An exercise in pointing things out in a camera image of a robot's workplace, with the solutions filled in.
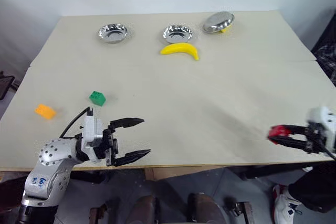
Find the shoe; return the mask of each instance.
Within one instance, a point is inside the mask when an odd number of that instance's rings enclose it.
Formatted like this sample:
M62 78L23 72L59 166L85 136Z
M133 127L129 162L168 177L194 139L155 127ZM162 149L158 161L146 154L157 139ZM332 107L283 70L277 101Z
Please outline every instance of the shoe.
M275 224L293 224L294 214L302 214L296 210L296 207L301 204L295 200L288 192L287 186L276 185L273 188L274 208L273 220Z

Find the table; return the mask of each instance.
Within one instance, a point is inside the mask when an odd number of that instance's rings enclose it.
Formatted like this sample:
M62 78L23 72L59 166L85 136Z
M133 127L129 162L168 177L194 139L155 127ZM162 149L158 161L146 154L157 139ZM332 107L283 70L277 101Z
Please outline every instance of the table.
M210 14L63 17L0 121L0 170L32 169L40 147L88 105L104 126L145 119L116 134L121 155L152 149L129 168L329 160L266 140L272 125L305 125L314 106L336 111L334 86L279 12L235 12L227 33L205 34L202 22ZM100 41L98 29L110 23L125 24L129 38ZM194 32L199 61L159 54L166 45L162 31L171 24ZM103 107L90 102L94 90L106 96ZM34 113L40 103L57 111L52 120ZM104 162L77 166L100 168Z

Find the yellow banana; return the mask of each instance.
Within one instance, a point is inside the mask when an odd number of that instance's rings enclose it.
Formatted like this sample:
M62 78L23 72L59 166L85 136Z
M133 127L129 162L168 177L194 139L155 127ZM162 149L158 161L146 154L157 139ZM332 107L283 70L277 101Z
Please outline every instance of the yellow banana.
M160 54L169 55L175 52L185 52L194 57L195 60L199 60L197 48L189 43L174 43L164 47Z

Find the silver bowl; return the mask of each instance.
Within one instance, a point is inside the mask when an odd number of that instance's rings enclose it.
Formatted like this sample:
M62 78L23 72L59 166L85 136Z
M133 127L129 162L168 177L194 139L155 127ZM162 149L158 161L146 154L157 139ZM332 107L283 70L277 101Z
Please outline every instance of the silver bowl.
M193 36L191 30L182 25L172 25L163 31L163 38L171 44L174 43L187 43Z
M219 12L210 16L203 25L206 33L215 33L229 27L235 20L235 16L229 12Z
M108 24L98 32L99 38L107 43L118 43L127 36L127 28L121 24Z

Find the black pants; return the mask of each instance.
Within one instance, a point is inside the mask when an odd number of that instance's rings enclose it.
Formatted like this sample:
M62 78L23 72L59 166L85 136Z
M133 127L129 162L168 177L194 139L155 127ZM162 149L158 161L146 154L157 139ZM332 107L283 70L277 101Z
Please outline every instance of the black pants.
M315 167L289 185L288 191L307 208L328 212L336 207L336 162Z

